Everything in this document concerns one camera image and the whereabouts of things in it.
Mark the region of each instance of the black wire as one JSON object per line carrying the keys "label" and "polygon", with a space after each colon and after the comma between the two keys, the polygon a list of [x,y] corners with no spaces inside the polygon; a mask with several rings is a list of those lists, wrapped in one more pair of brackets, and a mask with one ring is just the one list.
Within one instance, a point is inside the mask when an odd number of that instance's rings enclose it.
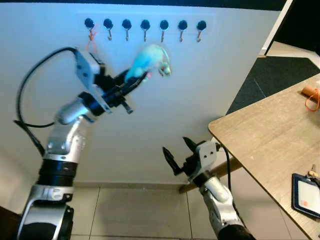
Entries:
{"label": "black wire", "polygon": [[[231,169],[230,169],[230,157],[229,157],[229,153],[228,153],[228,149],[224,146],[224,145],[221,145],[223,147],[223,150],[225,152],[225,156],[226,156],[226,171],[227,171],[227,174],[228,174],[228,189],[230,190],[230,192],[232,193],[232,190],[231,190]],[[246,224],[244,222],[244,220],[242,219],[242,217],[240,216],[240,213],[236,207],[236,204],[235,204],[235,201],[233,200],[232,201],[232,205],[233,205],[233,208],[235,210],[235,213],[238,215],[238,217],[240,218],[240,220],[242,221],[243,225],[245,227]]]}
{"label": "black wire", "polygon": [[223,150],[225,152],[225,156],[226,156],[226,170],[227,170],[227,173],[228,173],[228,189],[230,190],[230,192],[232,192],[231,190],[231,170],[230,170],[230,157],[229,157],[229,154],[228,154],[228,150],[225,146],[223,146]]}
{"label": "black wire", "polygon": [[44,147],[41,145],[41,142],[37,139],[37,137],[30,131],[30,129],[28,127],[33,127],[33,128],[45,128],[48,126],[53,125],[54,123],[51,122],[49,124],[45,124],[45,125],[34,125],[34,124],[28,124],[25,122],[23,116],[22,116],[22,96],[23,96],[23,92],[25,89],[25,86],[29,80],[29,77],[31,76],[31,74],[40,66],[42,65],[44,62],[46,62],[48,59],[52,58],[54,55],[57,55],[61,52],[64,51],[71,51],[72,53],[76,53],[76,49],[72,48],[72,47],[64,47],[61,49],[58,49],[52,53],[50,53],[48,56],[46,56],[45,58],[43,58],[41,61],[39,61],[35,66],[33,66],[31,68],[31,70],[25,75],[25,77],[23,78],[18,91],[17,91],[17,95],[16,95],[16,115],[18,118],[18,121],[16,120],[15,123],[18,124],[30,137],[30,139],[32,140],[33,144],[35,145],[35,147],[38,149],[39,153],[41,154],[41,156],[43,156],[43,154],[45,153],[45,149]]}

